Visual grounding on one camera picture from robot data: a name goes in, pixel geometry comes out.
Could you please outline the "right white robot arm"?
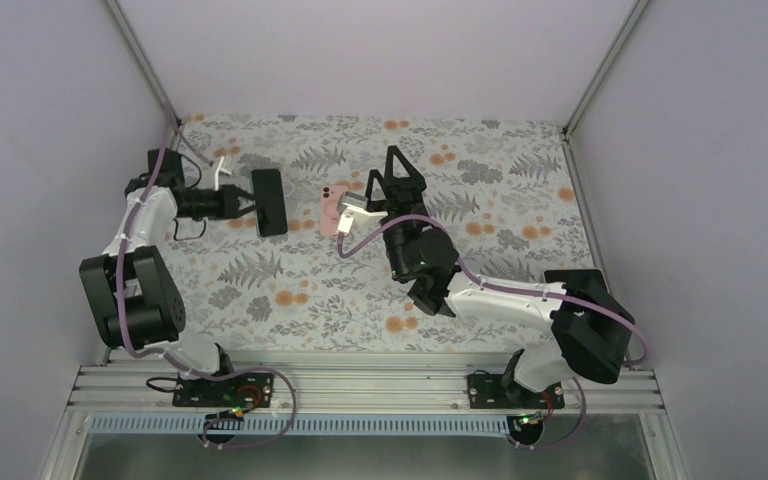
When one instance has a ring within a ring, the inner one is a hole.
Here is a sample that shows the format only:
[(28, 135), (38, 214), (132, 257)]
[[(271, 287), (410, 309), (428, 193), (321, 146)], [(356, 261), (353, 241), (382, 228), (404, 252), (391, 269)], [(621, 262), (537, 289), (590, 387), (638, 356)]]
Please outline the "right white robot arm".
[(573, 272), (564, 280), (527, 284), (472, 273), (448, 232), (432, 219), (423, 175), (401, 150), (386, 150), (385, 167), (370, 172), (362, 212), (379, 218), (393, 280), (434, 316), (487, 317), (539, 330), (548, 343), (517, 350), (499, 379), (515, 407), (537, 401), (555, 385), (577, 377), (618, 381), (632, 336), (633, 316), (594, 278)]

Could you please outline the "floral table mat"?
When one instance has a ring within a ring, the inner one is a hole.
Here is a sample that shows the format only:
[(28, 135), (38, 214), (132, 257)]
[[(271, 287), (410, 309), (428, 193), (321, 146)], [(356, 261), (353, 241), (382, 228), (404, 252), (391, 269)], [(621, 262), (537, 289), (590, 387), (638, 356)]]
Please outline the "floral table mat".
[(260, 237), (250, 215), (184, 220), (161, 245), (186, 332), (228, 350), (513, 352), (548, 341), (500, 320), (423, 314), (392, 280), (382, 240), (337, 255), (319, 230), (321, 190), (363, 192), (390, 145), (425, 177), (425, 204), (472, 272), (538, 282), (549, 269), (593, 264), (550, 122), (200, 114), (182, 130), (189, 179), (206, 157), (222, 159), (241, 187), (255, 169), (282, 175), (285, 235)]

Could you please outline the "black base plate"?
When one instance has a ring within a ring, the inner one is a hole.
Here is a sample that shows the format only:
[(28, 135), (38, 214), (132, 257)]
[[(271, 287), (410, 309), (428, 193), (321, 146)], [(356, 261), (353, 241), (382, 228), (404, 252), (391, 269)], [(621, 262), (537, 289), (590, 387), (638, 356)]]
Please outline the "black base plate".
[(221, 382), (180, 379), (172, 405), (179, 408), (269, 408), (274, 383), (275, 376), (271, 373), (250, 373)]
[(501, 374), (476, 370), (466, 376), (466, 393), (472, 410), (501, 409), (563, 409), (565, 399), (560, 383), (534, 393), (516, 383), (510, 388), (502, 385)]

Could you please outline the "black phone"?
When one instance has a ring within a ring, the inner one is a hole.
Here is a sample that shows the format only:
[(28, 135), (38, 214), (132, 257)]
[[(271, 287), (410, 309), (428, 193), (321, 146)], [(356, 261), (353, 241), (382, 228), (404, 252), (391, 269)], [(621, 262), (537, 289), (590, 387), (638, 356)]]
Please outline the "black phone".
[(250, 174), (257, 231), (261, 237), (288, 233), (285, 196), (278, 169), (256, 169)]

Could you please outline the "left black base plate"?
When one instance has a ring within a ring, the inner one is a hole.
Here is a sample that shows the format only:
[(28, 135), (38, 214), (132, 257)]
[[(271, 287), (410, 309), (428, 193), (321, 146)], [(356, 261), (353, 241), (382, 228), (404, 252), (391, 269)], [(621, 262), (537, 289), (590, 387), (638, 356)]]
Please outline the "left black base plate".
[(172, 405), (179, 408), (269, 408), (274, 383), (275, 376), (271, 373), (250, 373), (221, 382), (180, 379)]

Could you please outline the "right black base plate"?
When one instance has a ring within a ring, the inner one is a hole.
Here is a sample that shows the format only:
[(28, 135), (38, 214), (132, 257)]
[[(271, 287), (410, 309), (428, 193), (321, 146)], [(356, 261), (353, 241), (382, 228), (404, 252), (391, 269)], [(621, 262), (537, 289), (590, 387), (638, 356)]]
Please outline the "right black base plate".
[(501, 374), (476, 370), (466, 376), (466, 393), (472, 410), (501, 409), (563, 409), (565, 399), (560, 383), (534, 393), (516, 383), (510, 388), (502, 385)]

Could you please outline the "aluminium rail frame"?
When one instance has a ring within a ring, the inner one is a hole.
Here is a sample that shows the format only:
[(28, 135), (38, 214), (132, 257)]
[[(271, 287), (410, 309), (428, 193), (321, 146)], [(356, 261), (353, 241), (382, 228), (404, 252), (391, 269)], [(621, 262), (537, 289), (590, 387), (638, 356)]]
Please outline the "aluminium rail frame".
[[(275, 376), (269, 408), (255, 413), (287, 414), (289, 421), (277, 434), (289, 436), (299, 414), (362, 415), (504, 415), (508, 428), (514, 419), (543, 412), (547, 419), (564, 415), (632, 415), (642, 427), (645, 450), (658, 479), (683, 479), (683, 466), (667, 418), (656, 375), (651, 370), (625, 369), (611, 385), (588, 380), (565, 380), (563, 409), (472, 410), (466, 376), (476, 370), (500, 374), (508, 358), (502, 353), (322, 353), (245, 352), (234, 359), (256, 373)], [(152, 390), (146, 381), (168, 377), (170, 365), (151, 359), (133, 360), (113, 353), (99, 366), (84, 366), (76, 377), (65, 413), (42, 475), (73, 479), (96, 414), (206, 413), (232, 409), (179, 408), (172, 405), (175, 387)]]

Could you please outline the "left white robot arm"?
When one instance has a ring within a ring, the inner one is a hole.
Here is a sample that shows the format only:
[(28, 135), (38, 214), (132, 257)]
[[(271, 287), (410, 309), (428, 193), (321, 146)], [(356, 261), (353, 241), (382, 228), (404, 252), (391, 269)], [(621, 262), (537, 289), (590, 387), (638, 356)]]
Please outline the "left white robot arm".
[(230, 402), (238, 377), (216, 342), (185, 331), (182, 294), (160, 243), (180, 219), (202, 223), (238, 219), (255, 210), (253, 194), (214, 180), (187, 185), (184, 155), (161, 148), (147, 153), (148, 170), (129, 181), (122, 222), (102, 254), (83, 260), (79, 277), (102, 342), (134, 359), (154, 356), (173, 365), (215, 405)]

